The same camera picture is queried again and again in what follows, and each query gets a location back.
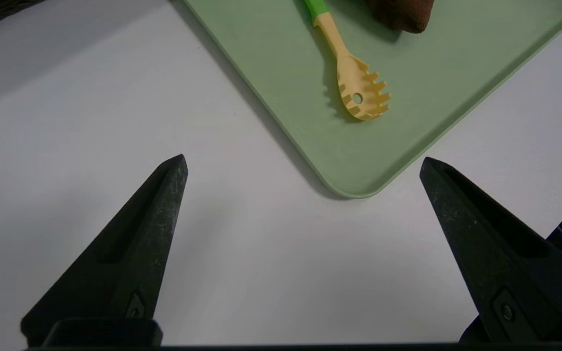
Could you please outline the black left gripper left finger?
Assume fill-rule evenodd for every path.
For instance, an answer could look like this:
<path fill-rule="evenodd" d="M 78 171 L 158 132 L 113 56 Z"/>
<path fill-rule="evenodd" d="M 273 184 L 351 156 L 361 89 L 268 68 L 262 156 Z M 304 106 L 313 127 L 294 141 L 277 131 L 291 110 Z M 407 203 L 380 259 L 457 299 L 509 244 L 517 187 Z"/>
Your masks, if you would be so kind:
<path fill-rule="evenodd" d="M 181 199 L 185 157 L 161 163 L 22 318 L 29 348 L 153 348 L 154 320 Z"/>

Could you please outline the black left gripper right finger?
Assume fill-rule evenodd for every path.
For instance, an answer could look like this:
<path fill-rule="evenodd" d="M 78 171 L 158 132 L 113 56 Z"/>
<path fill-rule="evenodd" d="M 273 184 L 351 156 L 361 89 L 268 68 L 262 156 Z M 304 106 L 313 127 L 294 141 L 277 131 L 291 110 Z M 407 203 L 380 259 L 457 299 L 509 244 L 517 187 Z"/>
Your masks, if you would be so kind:
<path fill-rule="evenodd" d="M 420 180 L 478 312 L 460 342 L 562 342 L 562 222 L 540 236 L 435 158 Z"/>

